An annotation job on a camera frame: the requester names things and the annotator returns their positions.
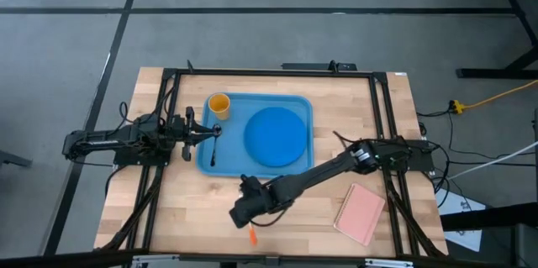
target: blue tray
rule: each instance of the blue tray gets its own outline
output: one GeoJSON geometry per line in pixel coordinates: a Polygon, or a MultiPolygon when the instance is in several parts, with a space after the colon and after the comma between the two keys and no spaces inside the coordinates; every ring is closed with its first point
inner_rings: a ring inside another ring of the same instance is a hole
{"type": "Polygon", "coordinates": [[[197,146],[196,166],[211,176],[258,176],[273,178],[280,175],[295,175],[306,171],[314,164],[314,121],[312,105],[305,97],[293,95],[251,94],[226,92],[231,105],[229,119],[222,121],[209,110],[208,99],[203,105],[201,124],[213,127],[218,123],[222,135],[217,139],[215,165],[211,166],[214,139],[207,139],[197,146]],[[282,167],[264,166],[252,159],[244,144],[245,126],[251,117],[263,108],[280,107],[296,113],[304,122],[307,142],[304,153],[293,163],[282,167]]]}

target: yellow cup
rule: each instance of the yellow cup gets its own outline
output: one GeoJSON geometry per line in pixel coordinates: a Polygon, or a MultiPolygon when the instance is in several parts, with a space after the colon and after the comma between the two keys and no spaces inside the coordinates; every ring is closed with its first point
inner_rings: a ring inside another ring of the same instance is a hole
{"type": "Polygon", "coordinates": [[[209,109],[220,120],[229,118],[229,97],[223,93],[216,93],[209,98],[209,109]]]}

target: gray floor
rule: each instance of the gray floor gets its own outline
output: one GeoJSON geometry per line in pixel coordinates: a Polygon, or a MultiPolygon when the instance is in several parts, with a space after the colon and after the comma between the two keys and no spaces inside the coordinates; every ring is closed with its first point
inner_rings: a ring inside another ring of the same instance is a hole
{"type": "MultiPolygon", "coordinates": [[[[537,0],[520,0],[538,32],[537,0]]],[[[124,0],[0,0],[0,7],[123,7],[124,0]]],[[[136,7],[508,7],[507,0],[134,0],[136,7]]],[[[0,149],[29,157],[29,169],[0,169],[0,257],[36,255],[68,163],[63,137],[87,116],[119,16],[0,15],[0,149]]],[[[459,67],[502,67],[529,49],[517,18],[395,15],[133,15],[98,120],[119,121],[141,66],[278,68],[283,62],[354,62],[364,71],[406,71],[415,105],[427,113],[450,99],[473,103],[524,81],[458,80],[459,67]]],[[[454,147],[494,155],[533,140],[531,88],[454,117],[454,147]]],[[[446,118],[425,120],[447,145],[446,118]]],[[[110,154],[88,160],[109,163],[110,154]]],[[[480,157],[451,154],[453,160],[480,157]]],[[[437,165],[442,167],[442,157],[437,165]]],[[[530,157],[520,162],[533,163],[530,157]]],[[[451,173],[464,170],[453,166],[451,173]]],[[[88,166],[60,252],[90,250],[110,170],[88,166]]],[[[468,197],[492,206],[536,199],[529,167],[492,167],[462,176],[468,197]]]]}

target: wooden tabletop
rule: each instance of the wooden tabletop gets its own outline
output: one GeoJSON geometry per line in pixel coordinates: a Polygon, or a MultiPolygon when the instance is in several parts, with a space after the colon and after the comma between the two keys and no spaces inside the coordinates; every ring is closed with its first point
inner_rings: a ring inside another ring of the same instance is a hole
{"type": "MultiPolygon", "coordinates": [[[[154,109],[161,73],[162,68],[140,69],[130,104],[130,119],[154,109]]],[[[418,139],[419,127],[407,75],[388,73],[388,82],[398,133],[406,139],[418,139]]],[[[340,141],[332,134],[333,130],[350,139],[376,138],[367,79],[183,75],[176,113],[183,115],[185,107],[192,106],[199,121],[205,99],[215,92],[281,93],[306,97],[314,109],[315,165],[334,158],[342,151],[340,141]]],[[[377,94],[382,105],[381,87],[378,87],[377,94]]],[[[388,133],[383,105],[381,109],[383,127],[388,133]]],[[[333,228],[336,214],[351,183],[359,183],[386,198],[381,172],[367,176],[348,172],[308,189],[278,223],[268,228],[256,228],[258,245],[251,246],[248,228],[237,229],[228,214],[238,198],[240,179],[202,174],[195,166],[195,148],[191,151],[193,159],[186,162],[181,158],[181,145],[177,145],[171,164],[164,171],[151,251],[179,254],[394,256],[386,205],[368,246],[358,244],[333,228]]],[[[141,166],[129,166],[111,181],[95,247],[106,244],[131,214],[140,173],[141,166]]],[[[410,171],[406,176],[414,217],[435,246],[447,253],[433,187],[419,172],[410,171]]],[[[274,218],[274,215],[262,216],[256,221],[264,223],[274,218]]],[[[399,220],[404,250],[409,252],[405,222],[401,217],[399,220]]],[[[140,221],[136,246],[141,245],[145,216],[140,221]]]]}

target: pink notebook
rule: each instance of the pink notebook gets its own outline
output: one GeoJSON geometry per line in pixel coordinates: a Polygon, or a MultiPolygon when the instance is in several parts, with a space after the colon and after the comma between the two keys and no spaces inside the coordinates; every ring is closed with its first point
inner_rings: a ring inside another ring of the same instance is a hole
{"type": "Polygon", "coordinates": [[[336,216],[335,229],[368,246],[384,205],[383,198],[353,183],[336,216]]]}

